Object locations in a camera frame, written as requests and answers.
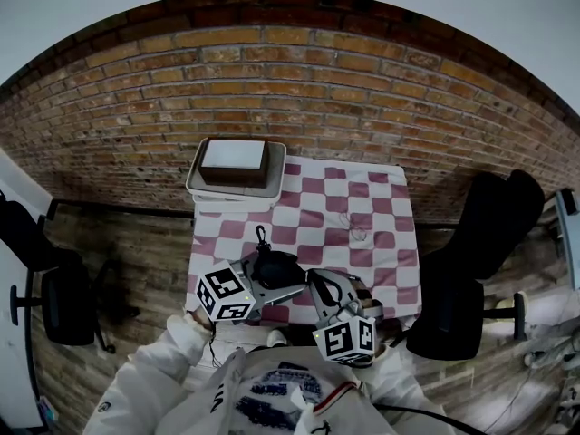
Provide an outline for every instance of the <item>brick wall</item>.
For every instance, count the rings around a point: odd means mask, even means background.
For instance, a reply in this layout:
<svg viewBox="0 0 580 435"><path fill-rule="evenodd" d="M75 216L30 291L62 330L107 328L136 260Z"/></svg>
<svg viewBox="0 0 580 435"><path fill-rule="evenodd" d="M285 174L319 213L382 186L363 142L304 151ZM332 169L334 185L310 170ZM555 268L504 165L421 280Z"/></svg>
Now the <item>brick wall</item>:
<svg viewBox="0 0 580 435"><path fill-rule="evenodd" d="M452 27L368 0L167 0L59 42L0 88L0 146L56 198L191 208L208 135L405 168L416 220L480 170L580 181L577 115Z"/></svg>

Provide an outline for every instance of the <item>shoe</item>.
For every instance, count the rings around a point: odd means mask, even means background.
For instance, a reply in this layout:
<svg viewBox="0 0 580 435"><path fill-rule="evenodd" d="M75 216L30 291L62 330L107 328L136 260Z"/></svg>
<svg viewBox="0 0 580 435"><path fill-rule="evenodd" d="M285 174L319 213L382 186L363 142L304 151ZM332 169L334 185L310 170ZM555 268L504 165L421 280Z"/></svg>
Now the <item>shoe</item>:
<svg viewBox="0 0 580 435"><path fill-rule="evenodd" d="M288 345L288 340L284 337L284 334L278 329L274 329L268 334L266 339L266 345L268 348L274 348L276 345Z"/></svg>

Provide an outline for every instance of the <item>white door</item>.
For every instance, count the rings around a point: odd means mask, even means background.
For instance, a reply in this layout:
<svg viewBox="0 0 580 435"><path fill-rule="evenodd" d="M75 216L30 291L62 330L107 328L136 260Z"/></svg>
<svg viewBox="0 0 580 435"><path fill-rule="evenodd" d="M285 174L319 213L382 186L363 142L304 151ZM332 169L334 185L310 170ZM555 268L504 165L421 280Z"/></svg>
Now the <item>white door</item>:
<svg viewBox="0 0 580 435"><path fill-rule="evenodd" d="M0 180L7 200L22 203L34 219L39 214ZM28 374L24 346L24 309L18 310L18 327L10 320L10 286L16 285L18 296L24 296L27 269L0 241L0 417L8 427L42 426L36 399Z"/></svg>

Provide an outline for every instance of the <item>pink and white checkered cloth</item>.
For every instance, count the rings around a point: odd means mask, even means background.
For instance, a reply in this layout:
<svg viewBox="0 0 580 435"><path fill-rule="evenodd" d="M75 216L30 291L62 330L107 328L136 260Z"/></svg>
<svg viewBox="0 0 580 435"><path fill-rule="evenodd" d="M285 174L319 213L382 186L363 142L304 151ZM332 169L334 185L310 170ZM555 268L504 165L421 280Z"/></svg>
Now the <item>pink and white checkered cloth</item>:
<svg viewBox="0 0 580 435"><path fill-rule="evenodd" d="M189 262L186 307L198 306L198 274L222 259L256 250L256 226L272 249L298 255L304 269L324 267L359 276L384 306L385 318L421 309L419 260L402 168L287 157L282 197L266 213L200 213ZM312 297L266 306L263 321L314 324Z"/></svg>

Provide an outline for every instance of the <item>black clip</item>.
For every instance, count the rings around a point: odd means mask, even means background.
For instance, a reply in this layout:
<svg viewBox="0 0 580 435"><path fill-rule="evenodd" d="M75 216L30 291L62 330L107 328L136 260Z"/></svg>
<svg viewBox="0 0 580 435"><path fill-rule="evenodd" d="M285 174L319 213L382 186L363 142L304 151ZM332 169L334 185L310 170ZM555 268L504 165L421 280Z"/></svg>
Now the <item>black clip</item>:
<svg viewBox="0 0 580 435"><path fill-rule="evenodd" d="M270 251L272 248L269 243L266 242L266 230L264 226L256 227L256 235L257 235L257 251L262 253L266 251Z"/></svg>

